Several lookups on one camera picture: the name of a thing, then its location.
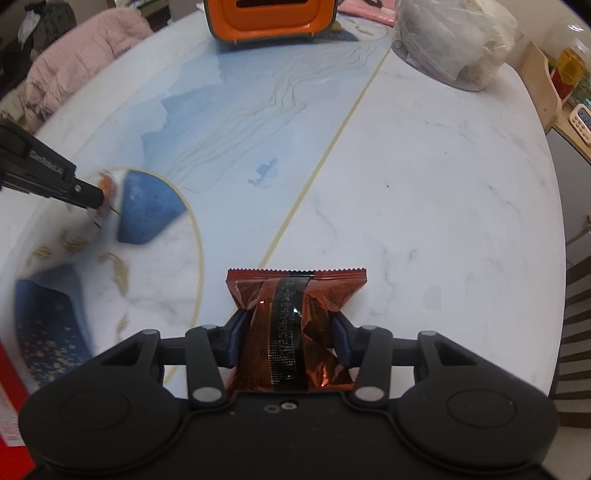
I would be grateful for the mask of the dark red foil snack pack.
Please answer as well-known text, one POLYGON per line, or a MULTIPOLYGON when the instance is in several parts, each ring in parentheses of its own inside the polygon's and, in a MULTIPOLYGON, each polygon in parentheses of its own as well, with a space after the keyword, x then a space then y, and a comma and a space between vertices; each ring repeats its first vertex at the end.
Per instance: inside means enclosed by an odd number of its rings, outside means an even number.
POLYGON ((235 305, 252 314, 230 389, 352 390, 349 367, 335 356, 332 318, 366 283, 363 268, 229 270, 235 305))

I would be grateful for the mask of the small orange sausage snack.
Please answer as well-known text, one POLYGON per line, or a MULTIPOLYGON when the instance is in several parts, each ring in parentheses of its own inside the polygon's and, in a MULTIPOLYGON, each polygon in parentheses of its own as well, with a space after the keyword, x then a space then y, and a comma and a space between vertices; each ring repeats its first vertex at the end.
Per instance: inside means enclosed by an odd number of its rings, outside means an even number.
POLYGON ((115 200, 118 193, 118 183, 114 176, 105 170, 99 171, 100 179, 97 187, 103 193, 103 201, 96 210, 91 210, 90 218, 94 224, 101 228, 111 213, 116 213, 115 200))

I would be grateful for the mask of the pink puffer jacket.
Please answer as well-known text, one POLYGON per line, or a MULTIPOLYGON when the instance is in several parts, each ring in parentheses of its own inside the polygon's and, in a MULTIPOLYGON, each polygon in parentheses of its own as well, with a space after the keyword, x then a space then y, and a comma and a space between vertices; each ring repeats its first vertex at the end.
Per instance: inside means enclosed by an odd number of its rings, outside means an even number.
POLYGON ((25 82, 25 118, 36 132, 101 70, 152 35, 130 7, 104 10, 53 42, 37 56, 25 82))

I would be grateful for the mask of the wooden chair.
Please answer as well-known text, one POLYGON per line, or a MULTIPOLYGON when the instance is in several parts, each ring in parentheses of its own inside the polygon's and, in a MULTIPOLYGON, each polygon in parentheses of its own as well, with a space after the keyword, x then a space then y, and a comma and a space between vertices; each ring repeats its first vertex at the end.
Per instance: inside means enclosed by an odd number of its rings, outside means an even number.
POLYGON ((550 397, 560 424, 590 428, 590 258, 566 272, 559 356, 550 397))

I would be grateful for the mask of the red white cardboard box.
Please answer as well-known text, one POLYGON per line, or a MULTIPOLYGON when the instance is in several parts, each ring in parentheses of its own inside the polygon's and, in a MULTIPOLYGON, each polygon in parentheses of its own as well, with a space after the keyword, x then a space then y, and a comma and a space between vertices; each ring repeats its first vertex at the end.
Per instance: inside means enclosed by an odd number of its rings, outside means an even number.
POLYGON ((1 480, 24 479, 35 467, 18 427, 18 414, 28 392, 8 358, 0 352, 1 379, 1 480))

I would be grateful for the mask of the green orange tissue box organizer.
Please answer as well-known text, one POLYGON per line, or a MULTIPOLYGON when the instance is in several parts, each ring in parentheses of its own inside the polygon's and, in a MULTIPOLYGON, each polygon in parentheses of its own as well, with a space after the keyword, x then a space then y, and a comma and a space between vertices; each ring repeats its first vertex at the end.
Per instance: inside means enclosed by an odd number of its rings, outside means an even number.
POLYGON ((283 38, 314 38, 335 21, 335 0, 204 1, 215 39, 231 44, 283 38))

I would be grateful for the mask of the wooden side cabinet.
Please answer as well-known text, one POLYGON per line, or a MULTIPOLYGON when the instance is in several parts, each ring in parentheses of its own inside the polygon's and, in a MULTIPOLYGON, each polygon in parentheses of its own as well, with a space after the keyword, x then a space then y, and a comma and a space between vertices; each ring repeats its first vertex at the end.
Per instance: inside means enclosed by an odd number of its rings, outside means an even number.
POLYGON ((524 50, 517 72, 546 134, 561 195, 567 260, 575 264, 590 255, 590 148, 569 121, 571 108, 559 103, 548 58, 534 43, 524 50))

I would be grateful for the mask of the clear plastic bag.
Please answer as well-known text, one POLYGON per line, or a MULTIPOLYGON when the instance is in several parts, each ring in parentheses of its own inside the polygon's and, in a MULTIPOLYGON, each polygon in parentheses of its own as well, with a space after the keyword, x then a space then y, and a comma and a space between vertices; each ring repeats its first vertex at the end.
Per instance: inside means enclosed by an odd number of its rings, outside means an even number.
POLYGON ((399 1, 396 6, 394 53, 461 90, 485 90, 517 38, 517 20, 497 1, 399 1))

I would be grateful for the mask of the white kitchen timer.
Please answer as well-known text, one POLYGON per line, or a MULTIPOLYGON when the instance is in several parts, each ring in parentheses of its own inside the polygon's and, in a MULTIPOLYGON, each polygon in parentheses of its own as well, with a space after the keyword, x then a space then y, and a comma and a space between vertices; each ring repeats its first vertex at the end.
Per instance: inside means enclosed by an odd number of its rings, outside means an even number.
POLYGON ((586 145, 591 144, 591 113, 584 104, 578 104, 569 116, 569 122, 586 145))

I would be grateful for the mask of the pink booklet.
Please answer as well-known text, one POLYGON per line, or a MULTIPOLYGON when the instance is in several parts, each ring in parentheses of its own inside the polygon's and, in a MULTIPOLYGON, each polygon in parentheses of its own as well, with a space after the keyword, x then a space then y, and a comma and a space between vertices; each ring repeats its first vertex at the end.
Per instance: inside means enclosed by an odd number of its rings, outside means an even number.
POLYGON ((365 18, 393 27, 396 23, 394 0, 342 0, 338 2, 339 13, 365 18))

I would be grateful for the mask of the orange liquid bottle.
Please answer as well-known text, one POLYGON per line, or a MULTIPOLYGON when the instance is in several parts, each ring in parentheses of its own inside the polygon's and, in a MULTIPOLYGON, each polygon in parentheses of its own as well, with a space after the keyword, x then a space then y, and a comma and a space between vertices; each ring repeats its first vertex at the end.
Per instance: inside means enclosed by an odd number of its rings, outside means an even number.
POLYGON ((578 85, 586 72, 583 56, 573 47, 564 49, 551 74, 551 80, 561 101, 578 85))

